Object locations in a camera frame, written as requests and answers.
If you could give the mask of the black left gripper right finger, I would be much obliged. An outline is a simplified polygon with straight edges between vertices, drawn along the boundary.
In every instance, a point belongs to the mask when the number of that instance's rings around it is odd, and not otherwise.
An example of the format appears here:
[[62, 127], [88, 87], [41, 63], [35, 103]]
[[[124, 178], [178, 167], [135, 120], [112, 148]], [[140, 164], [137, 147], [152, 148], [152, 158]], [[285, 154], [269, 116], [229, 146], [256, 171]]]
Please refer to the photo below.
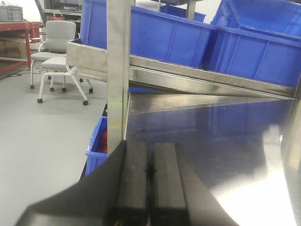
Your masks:
[[237, 225], [198, 178], [179, 144], [156, 143], [153, 167], [153, 226]]

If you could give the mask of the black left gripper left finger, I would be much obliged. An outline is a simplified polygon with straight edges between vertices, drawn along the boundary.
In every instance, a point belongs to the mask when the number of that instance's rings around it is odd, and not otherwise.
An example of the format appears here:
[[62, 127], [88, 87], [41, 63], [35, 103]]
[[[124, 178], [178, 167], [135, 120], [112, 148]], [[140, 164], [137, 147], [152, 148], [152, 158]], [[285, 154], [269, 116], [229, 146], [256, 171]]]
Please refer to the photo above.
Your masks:
[[68, 189], [27, 207], [18, 226], [145, 226], [147, 147], [122, 141], [109, 158]]

